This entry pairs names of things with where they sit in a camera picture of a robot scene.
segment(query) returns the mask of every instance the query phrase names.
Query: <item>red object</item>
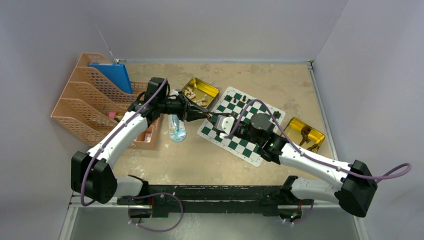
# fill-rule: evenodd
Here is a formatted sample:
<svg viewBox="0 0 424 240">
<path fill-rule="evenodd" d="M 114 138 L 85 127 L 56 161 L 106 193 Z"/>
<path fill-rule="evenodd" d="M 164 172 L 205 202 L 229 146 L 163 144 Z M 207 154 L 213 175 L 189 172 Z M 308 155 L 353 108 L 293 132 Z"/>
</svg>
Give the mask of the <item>red object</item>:
<svg viewBox="0 0 424 240">
<path fill-rule="evenodd" d="M 117 113 L 115 111 L 110 111 L 107 113 L 107 117 L 110 119 L 115 120 L 115 116 L 117 115 Z"/>
</svg>

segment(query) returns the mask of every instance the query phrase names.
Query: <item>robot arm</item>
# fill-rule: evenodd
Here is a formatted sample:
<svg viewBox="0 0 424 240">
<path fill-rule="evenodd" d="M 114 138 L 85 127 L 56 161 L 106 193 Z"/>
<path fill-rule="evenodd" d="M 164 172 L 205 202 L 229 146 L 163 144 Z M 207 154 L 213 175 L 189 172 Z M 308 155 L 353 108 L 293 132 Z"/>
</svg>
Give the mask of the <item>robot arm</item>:
<svg viewBox="0 0 424 240">
<path fill-rule="evenodd" d="M 212 117 L 221 138 L 225 138 L 235 127 L 237 116 Z M 335 161 L 321 156 L 295 144 L 294 148 L 286 138 L 273 132 L 275 125 L 265 113 L 254 114 L 249 123 L 240 122 L 234 136 L 259 146 L 258 153 L 268 161 L 290 166 L 309 173 L 321 180 L 308 180 L 297 176 L 289 176 L 283 185 L 286 194 L 293 199 L 315 199 L 339 204 L 348 213 L 365 217 L 377 190 L 374 180 L 367 180 L 348 174 L 343 170 L 360 175 L 372 176 L 367 165 L 356 160 L 353 164 Z M 325 166 L 306 158 L 308 155 L 325 164 L 336 165 L 337 168 Z"/>
<path fill-rule="evenodd" d="M 160 88 L 163 81 L 163 78 L 158 77 L 149 81 L 147 90 L 143 93 L 144 99 L 150 100 L 145 108 L 140 110 L 145 104 L 145 101 L 140 100 L 140 95 L 129 106 L 128 112 L 125 113 L 119 124 L 101 142 L 87 153 L 78 151 L 73 155 L 71 159 L 72 190 L 81 192 L 84 174 L 89 163 L 93 161 L 84 185 L 85 196 L 102 204 L 107 203 L 112 197 L 138 196 L 146 183 L 144 180 L 135 176 L 115 177 L 112 172 L 116 162 L 133 140 L 144 132 L 160 114 L 177 115 L 180 120 L 187 122 L 206 119 L 213 114 L 183 94 L 169 96 L 167 94 L 168 83 L 166 83 L 167 87 Z"/>
</svg>

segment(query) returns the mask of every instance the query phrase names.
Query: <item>chess piece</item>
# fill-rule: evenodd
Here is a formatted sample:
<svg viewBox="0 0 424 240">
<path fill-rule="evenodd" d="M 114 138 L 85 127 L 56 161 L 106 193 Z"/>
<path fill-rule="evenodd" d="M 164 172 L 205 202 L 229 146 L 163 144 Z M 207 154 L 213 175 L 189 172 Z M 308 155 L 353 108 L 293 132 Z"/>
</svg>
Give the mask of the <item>chess piece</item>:
<svg viewBox="0 0 424 240">
<path fill-rule="evenodd" d="M 318 143 L 315 143 L 314 145 L 307 148 L 308 151 L 314 151 L 318 147 Z"/>
<path fill-rule="evenodd" d="M 311 140 L 309 139 L 308 135 L 311 133 L 311 129 L 307 126 L 304 126 L 302 130 L 300 130 L 300 134 L 302 134 L 302 141 L 300 141 L 299 146 L 302 146 L 305 142 L 309 143 Z"/>
</svg>

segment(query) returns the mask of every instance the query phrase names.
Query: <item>beige table surface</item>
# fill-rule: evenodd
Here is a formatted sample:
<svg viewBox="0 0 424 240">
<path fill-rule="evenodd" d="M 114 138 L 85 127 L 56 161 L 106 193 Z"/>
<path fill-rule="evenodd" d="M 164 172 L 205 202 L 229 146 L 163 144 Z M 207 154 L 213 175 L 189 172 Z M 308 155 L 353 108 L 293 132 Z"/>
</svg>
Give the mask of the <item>beige table surface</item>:
<svg viewBox="0 0 424 240">
<path fill-rule="evenodd" d="M 285 111 L 284 128 L 297 117 L 325 132 L 312 79 L 302 64 L 191 64 L 127 63 L 131 81 L 168 78 L 171 89 L 181 89 L 197 77 L 219 89 L 234 87 Z M 162 116 L 155 150 L 127 149 L 113 169 L 115 175 L 135 175 L 150 184 L 282 185 L 289 175 L 313 176 L 292 167 L 262 161 L 255 167 L 197 135 L 203 120 L 186 122 L 187 137 L 176 143 L 168 134 L 168 116 Z M 318 154 L 332 158 L 326 140 Z"/>
</svg>

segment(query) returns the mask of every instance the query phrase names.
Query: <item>cable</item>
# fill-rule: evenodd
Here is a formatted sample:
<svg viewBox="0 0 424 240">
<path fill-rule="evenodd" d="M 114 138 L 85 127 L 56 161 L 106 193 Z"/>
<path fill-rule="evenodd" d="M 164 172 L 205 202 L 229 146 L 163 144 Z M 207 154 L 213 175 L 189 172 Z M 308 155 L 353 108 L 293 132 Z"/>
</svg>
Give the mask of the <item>cable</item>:
<svg viewBox="0 0 424 240">
<path fill-rule="evenodd" d="M 302 216 L 302 218 L 299 221 L 296 221 L 296 222 L 283 221 L 283 223 L 284 224 L 296 225 L 296 224 L 300 224 L 300 223 L 304 222 L 309 217 L 309 215 L 312 213 L 312 209 L 314 208 L 314 203 L 315 203 L 315 200 L 312 200 L 312 202 L 310 203 L 309 210 L 306 212 L 305 216 Z"/>
<path fill-rule="evenodd" d="M 179 219 L 178 219 L 178 221 L 175 223 L 175 225 L 173 225 L 173 226 L 172 226 L 172 227 L 170 227 L 170 228 L 167 228 L 167 229 L 161 229 L 161 230 L 153 229 L 153 228 L 149 228 L 149 227 L 146 227 L 146 226 L 140 225 L 140 224 L 138 224 L 138 223 L 134 222 L 134 221 L 131 219 L 130 209 L 128 210 L 128 218 L 129 218 L 129 222 L 128 222 L 128 224 L 133 224 L 133 225 L 134 225 L 134 226 L 136 226 L 136 227 L 139 227 L 139 228 L 141 228 L 141 229 L 144 229 L 144 230 L 147 230 L 147 231 L 151 231 L 151 232 L 154 232 L 154 233 L 164 233 L 164 232 L 168 232 L 168 231 L 171 231 L 171 230 L 173 230 L 174 228 L 176 228 L 176 227 L 180 224 L 181 220 L 183 220 L 184 211 L 183 211 L 183 204 L 182 204 L 182 203 L 181 203 L 181 201 L 180 201 L 180 200 L 179 200 L 176 196 L 174 196 L 173 194 L 171 194 L 171 193 L 167 193 L 167 192 L 158 192 L 158 193 L 153 193 L 153 194 L 146 195 L 146 196 L 130 196 L 129 198 L 131 198 L 131 199 L 145 199 L 145 198 L 150 198 L 150 197 L 159 196 L 159 195 L 168 195 L 168 196 L 170 196 L 170 197 L 174 198 L 174 199 L 177 201 L 177 203 L 178 203 L 178 205 L 179 205 L 179 208 L 181 209 L 181 215 L 179 216 Z"/>
<path fill-rule="evenodd" d="M 133 119 L 135 119 L 137 117 L 137 115 L 156 97 L 156 95 L 158 95 L 158 93 L 161 91 L 161 89 L 166 85 L 166 83 L 168 82 L 168 79 L 165 78 L 162 82 L 162 84 L 159 86 L 159 88 L 156 90 L 156 92 L 153 93 L 153 95 L 132 115 L 128 118 L 128 120 L 126 122 L 124 122 L 120 127 L 118 127 L 118 129 L 116 129 L 105 141 L 104 143 L 101 145 L 101 147 L 97 150 L 97 152 L 94 154 L 94 156 L 91 158 L 91 161 L 88 164 L 87 169 L 85 170 L 84 173 L 84 177 L 82 178 L 82 183 L 81 183 L 81 195 L 80 195 L 80 200 L 81 200 L 81 205 L 84 207 L 90 206 L 91 204 L 93 204 L 95 202 L 95 200 L 92 200 L 89 203 L 86 203 L 84 201 L 84 195 L 86 192 L 86 182 L 87 182 L 87 178 L 89 177 L 89 173 L 90 170 L 93 167 L 94 161 L 99 157 L 100 153 L 106 148 L 106 146 L 111 142 L 111 140 L 123 129 L 125 128 L 125 126 L 127 126 Z"/>
<path fill-rule="evenodd" d="M 135 100 L 139 101 L 145 93 L 146 93 L 145 91 L 141 92 Z"/>
<path fill-rule="evenodd" d="M 168 90 L 168 93 L 166 94 L 166 96 L 167 96 L 167 97 L 169 97 L 169 96 L 170 96 L 170 94 L 171 94 L 171 86 L 168 84 L 168 85 L 166 86 L 166 88 L 167 88 L 167 90 Z"/>
<path fill-rule="evenodd" d="M 240 124 L 240 121 L 242 120 L 242 117 L 244 116 L 246 110 L 248 109 L 249 106 L 253 105 L 255 102 L 259 102 L 261 103 L 263 106 L 265 106 L 266 111 L 268 111 L 269 115 L 271 116 L 272 120 L 274 121 L 275 125 L 278 127 L 278 129 L 280 130 L 280 132 L 284 135 L 284 137 L 287 139 L 287 141 L 293 146 L 293 148 L 298 151 L 299 153 L 302 153 L 302 151 L 296 146 L 296 144 L 289 138 L 289 136 L 284 132 L 284 130 L 282 129 L 282 127 L 280 126 L 280 124 L 278 123 L 276 117 L 271 113 L 270 109 L 267 107 L 267 105 L 259 100 L 259 99 L 254 99 L 252 101 L 250 101 L 248 104 L 246 104 L 246 106 L 244 106 L 243 110 L 240 113 L 240 117 L 238 118 L 237 122 L 235 123 L 235 126 L 232 128 L 231 132 L 229 133 L 228 136 L 226 136 L 225 138 L 230 138 L 234 132 L 237 129 L 237 126 Z M 321 164 L 330 168 L 334 168 L 334 169 L 338 169 L 338 166 L 327 163 L 327 162 L 323 162 L 320 161 L 318 159 L 315 159 L 307 154 L 303 154 L 303 156 L 309 160 L 311 160 L 312 162 L 315 162 L 317 164 Z M 393 172 L 403 168 L 403 167 L 407 167 L 406 169 L 404 169 L 403 171 L 393 174 L 391 175 Z M 409 173 L 409 171 L 411 171 L 412 169 L 412 165 L 408 162 L 400 164 L 399 166 L 394 167 L 393 169 L 391 169 L 390 171 L 386 172 L 383 176 L 366 176 L 366 175 L 362 175 L 362 174 L 358 174 L 355 173 L 353 171 L 349 171 L 346 169 L 341 168 L 340 171 L 350 174 L 352 176 L 355 176 L 357 178 L 361 178 L 361 179 L 367 179 L 367 180 L 376 180 L 377 183 L 379 183 L 381 180 L 387 180 L 387 179 L 394 179 L 394 178 L 399 178 L 407 173 Z"/>
</svg>

